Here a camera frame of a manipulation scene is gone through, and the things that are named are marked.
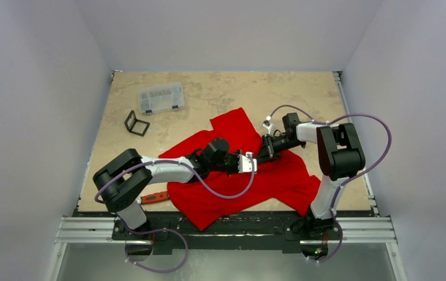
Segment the red t-shirt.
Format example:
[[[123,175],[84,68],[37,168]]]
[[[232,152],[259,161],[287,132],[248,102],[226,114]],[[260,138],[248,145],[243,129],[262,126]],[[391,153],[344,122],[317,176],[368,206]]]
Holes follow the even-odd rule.
[[[210,122],[212,130],[191,135],[159,157],[187,156],[196,149],[206,147],[215,138],[227,140],[233,152],[242,149],[258,153],[262,138],[243,108],[212,118]],[[238,213],[271,198],[304,216],[320,186],[320,180],[309,174],[303,159],[289,150],[274,162],[259,164],[254,176],[248,173],[229,176],[224,172],[212,172],[204,181],[226,198],[212,194],[199,180],[167,185],[174,206],[200,231],[224,215]]]

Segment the clear plastic organizer box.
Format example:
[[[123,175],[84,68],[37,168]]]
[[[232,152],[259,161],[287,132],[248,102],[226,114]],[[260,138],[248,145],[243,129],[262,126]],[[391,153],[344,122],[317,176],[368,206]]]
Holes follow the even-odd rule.
[[[185,107],[180,82],[141,88],[138,92],[138,109],[141,114],[176,111]]]

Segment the red handled adjustable wrench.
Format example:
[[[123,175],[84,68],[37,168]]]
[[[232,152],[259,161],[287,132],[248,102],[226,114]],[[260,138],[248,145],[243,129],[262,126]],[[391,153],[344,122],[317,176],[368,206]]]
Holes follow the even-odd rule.
[[[170,200],[170,196],[167,191],[161,191],[157,193],[147,194],[140,197],[141,204],[154,204],[163,201]]]

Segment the black square frame stand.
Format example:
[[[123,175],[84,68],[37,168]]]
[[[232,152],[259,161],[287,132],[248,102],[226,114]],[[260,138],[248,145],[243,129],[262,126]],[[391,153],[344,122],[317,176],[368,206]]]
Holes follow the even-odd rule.
[[[135,111],[131,110],[124,121],[126,130],[134,135],[144,137],[150,128],[150,122],[143,121],[136,117]]]

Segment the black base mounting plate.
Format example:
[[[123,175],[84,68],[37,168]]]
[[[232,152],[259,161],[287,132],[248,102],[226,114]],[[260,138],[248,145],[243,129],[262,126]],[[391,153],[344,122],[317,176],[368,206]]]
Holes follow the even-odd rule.
[[[156,255],[188,248],[280,251],[321,258],[328,254],[328,244],[341,236],[337,221],[326,231],[304,230],[305,217],[295,211],[244,211],[218,218],[203,230],[180,212],[148,211],[146,215],[147,223],[134,231],[115,219],[112,239],[127,244],[151,242]]]

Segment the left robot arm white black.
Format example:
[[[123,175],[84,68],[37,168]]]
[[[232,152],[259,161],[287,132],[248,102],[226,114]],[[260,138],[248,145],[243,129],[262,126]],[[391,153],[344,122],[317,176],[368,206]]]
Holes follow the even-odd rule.
[[[217,193],[205,183],[210,173],[250,173],[253,177],[257,169],[252,152],[231,153],[229,143],[222,138],[177,158],[146,157],[136,149],[127,149],[93,175],[98,190],[94,200],[116,214],[134,239],[143,239],[149,233],[149,223],[137,198],[146,186],[199,181],[210,193],[226,199],[226,195]]]

